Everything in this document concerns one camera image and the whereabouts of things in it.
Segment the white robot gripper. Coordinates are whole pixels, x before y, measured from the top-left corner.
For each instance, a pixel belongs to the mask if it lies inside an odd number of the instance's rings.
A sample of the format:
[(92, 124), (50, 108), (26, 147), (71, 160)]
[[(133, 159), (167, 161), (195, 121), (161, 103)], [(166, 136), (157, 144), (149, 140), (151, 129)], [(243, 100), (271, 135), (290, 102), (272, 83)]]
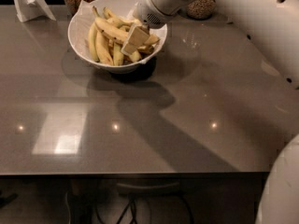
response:
[(144, 25), (132, 25), (125, 38), (121, 52), (131, 55), (150, 37), (150, 29), (160, 29), (171, 21), (178, 11), (194, 0), (138, 0), (134, 16)]

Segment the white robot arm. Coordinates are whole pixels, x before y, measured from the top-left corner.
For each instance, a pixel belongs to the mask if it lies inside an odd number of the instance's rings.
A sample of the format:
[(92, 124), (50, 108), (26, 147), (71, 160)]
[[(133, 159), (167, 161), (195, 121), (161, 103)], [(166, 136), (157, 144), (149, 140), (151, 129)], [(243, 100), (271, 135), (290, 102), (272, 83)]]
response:
[[(138, 0), (133, 14), (160, 29), (193, 0)], [(224, 14), (294, 88), (299, 87), (299, 0), (216, 0)], [(299, 224), (299, 135), (266, 179), (255, 224)]]

